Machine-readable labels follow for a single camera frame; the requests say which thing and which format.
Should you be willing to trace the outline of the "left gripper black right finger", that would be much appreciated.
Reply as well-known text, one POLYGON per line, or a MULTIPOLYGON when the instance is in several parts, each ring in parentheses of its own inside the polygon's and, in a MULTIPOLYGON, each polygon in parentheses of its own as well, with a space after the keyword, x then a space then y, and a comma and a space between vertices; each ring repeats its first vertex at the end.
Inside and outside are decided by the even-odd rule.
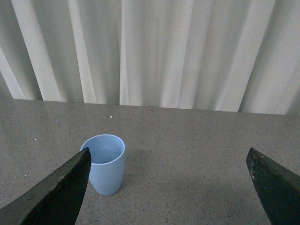
POLYGON ((251 148, 246 158, 254 188, 273 225, 300 223, 300 176, 251 148))

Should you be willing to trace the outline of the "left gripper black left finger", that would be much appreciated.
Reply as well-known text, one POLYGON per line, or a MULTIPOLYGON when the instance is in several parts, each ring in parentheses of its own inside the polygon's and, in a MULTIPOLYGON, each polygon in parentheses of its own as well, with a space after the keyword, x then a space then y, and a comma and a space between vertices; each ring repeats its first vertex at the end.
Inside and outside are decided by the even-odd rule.
POLYGON ((84 148, 22 196, 0 210, 2 225, 74 225, 91 167, 84 148))

